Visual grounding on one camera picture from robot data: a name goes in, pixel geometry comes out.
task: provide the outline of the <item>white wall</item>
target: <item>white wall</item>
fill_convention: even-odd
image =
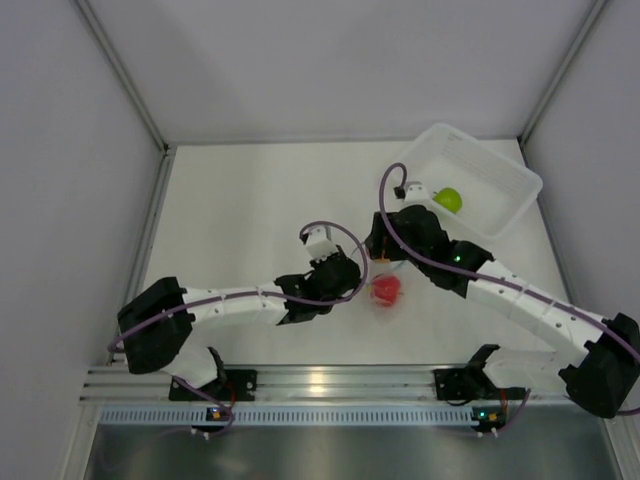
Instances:
[[[0,15],[0,477],[52,478],[159,160],[67,0]]]
[[[579,305],[640,321],[640,2],[611,2],[526,153]],[[640,387],[632,395],[640,405]]]
[[[591,0],[91,0],[171,141],[521,133]]]

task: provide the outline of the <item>orange object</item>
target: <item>orange object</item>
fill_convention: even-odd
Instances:
[[[402,283],[395,275],[375,277],[371,282],[370,297],[380,307],[393,307],[401,295]]]

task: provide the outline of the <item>white plastic bin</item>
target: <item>white plastic bin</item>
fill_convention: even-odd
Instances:
[[[462,197],[457,213],[433,200],[428,207],[488,240],[504,234],[542,189],[536,173],[444,123],[420,135],[396,161],[409,169],[409,181],[429,189],[431,198],[445,187],[457,190]]]

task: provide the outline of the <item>green fruit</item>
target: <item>green fruit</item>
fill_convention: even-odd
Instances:
[[[451,187],[440,190],[437,195],[433,197],[433,200],[453,213],[458,213],[458,210],[462,208],[462,197]]]

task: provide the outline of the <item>robotic arm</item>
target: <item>robotic arm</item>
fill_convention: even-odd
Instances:
[[[566,393],[592,414],[614,417],[640,375],[640,365],[603,331],[614,332],[640,352],[636,322],[623,314],[608,320],[556,302],[478,245],[450,240],[423,205],[427,189],[420,183],[408,183],[395,193],[402,208],[386,218],[374,214],[365,241],[372,260],[407,260],[437,287],[492,308],[555,349],[521,352],[484,345],[464,368],[435,372],[438,398],[493,399],[500,389],[522,387]],[[327,227],[311,229],[302,241],[312,257],[307,274],[244,289],[183,288],[175,277],[153,284],[118,314],[129,371],[163,370],[215,392],[226,383],[222,361],[211,348],[216,327],[304,322],[357,293],[360,268],[331,241]],[[428,262],[416,260],[409,249]],[[582,314],[593,323],[576,321]]]

